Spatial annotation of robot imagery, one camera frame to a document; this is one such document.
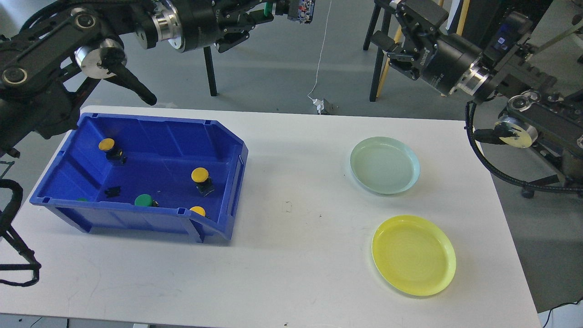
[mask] yellow plate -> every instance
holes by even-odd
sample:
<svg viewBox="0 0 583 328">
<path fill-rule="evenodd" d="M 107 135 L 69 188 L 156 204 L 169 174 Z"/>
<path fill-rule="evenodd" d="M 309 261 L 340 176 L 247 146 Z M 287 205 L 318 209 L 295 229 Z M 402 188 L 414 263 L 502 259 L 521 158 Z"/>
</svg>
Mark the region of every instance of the yellow plate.
<svg viewBox="0 0 583 328">
<path fill-rule="evenodd" d="M 437 294 L 454 278 L 454 247 L 437 225 L 413 215 L 383 222 L 373 237 L 373 259 L 381 275 L 407 294 Z"/>
</svg>

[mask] blue plastic bin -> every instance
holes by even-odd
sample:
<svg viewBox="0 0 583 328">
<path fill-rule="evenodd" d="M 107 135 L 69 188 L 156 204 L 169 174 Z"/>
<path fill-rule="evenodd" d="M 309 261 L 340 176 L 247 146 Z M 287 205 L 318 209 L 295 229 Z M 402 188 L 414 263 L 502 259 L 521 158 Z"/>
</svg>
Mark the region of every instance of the blue plastic bin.
<svg viewBox="0 0 583 328">
<path fill-rule="evenodd" d="M 125 164 L 106 159 L 98 148 L 104 138 L 115 140 Z M 231 239 L 247 155 L 245 143 L 217 121 L 85 113 L 30 202 L 82 232 L 102 227 L 186 233 L 196 242 L 214 233 Z M 198 167 L 215 187 L 206 197 L 191 179 Z M 119 195 L 108 197 L 106 190 L 117 187 Z M 141 194 L 159 207 L 134 206 Z"/>
</svg>

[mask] light blue plate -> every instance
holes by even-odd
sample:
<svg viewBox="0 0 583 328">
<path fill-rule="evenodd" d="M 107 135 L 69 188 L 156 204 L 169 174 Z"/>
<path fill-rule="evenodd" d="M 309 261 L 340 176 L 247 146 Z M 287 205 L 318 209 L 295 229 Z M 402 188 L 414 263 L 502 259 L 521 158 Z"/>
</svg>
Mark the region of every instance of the light blue plate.
<svg viewBox="0 0 583 328">
<path fill-rule="evenodd" d="M 350 168 L 366 188 L 385 195 L 411 188 L 421 171 L 411 148 L 388 137 L 372 137 L 359 142 L 350 154 Z"/>
</svg>

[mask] yellow button cap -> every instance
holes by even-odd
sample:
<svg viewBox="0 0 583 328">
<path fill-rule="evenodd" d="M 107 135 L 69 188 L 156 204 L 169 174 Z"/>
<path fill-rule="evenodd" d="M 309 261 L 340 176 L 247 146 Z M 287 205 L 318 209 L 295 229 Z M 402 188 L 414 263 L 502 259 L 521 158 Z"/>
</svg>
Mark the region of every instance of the yellow button cap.
<svg viewBox="0 0 583 328">
<path fill-rule="evenodd" d="M 192 181 L 196 183 L 205 182 L 209 178 L 209 172 L 205 168 L 196 168 L 190 174 Z"/>
<path fill-rule="evenodd" d="M 204 217 L 204 216 L 206 216 L 206 211 L 205 211 L 205 209 L 204 209 L 204 208 L 202 208 L 202 207 L 200 207 L 200 206 L 194 206 L 194 207 L 191 207 L 191 208 L 190 208 L 190 210 L 191 210 L 192 212 L 194 212 L 194 213 L 197 213 L 197 214 L 200 214 L 200 215 L 202 215 L 203 217 Z"/>
<path fill-rule="evenodd" d="M 111 138 L 105 138 L 99 142 L 99 150 L 107 152 L 112 150 L 115 145 L 115 141 Z"/>
</svg>

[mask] table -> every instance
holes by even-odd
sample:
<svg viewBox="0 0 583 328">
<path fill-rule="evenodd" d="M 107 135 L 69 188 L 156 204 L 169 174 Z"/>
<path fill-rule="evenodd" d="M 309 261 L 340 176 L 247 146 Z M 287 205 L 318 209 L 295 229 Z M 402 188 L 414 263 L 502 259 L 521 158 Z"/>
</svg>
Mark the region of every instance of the table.
<svg viewBox="0 0 583 328">
<path fill-rule="evenodd" d="M 145 231 L 83 234 L 26 203 L 14 226 L 43 264 L 40 282 L 0 287 L 0 312 L 205 327 L 540 326 L 496 190 L 463 122 L 89 106 L 89 112 L 218 120 L 249 148 L 231 242 Z M 408 191 L 379 196 L 349 155 L 377 135 L 421 163 Z M 380 223 L 437 224 L 457 257 L 452 283 L 399 292 L 370 254 Z M 0 243 L 5 261 L 6 243 Z"/>
</svg>

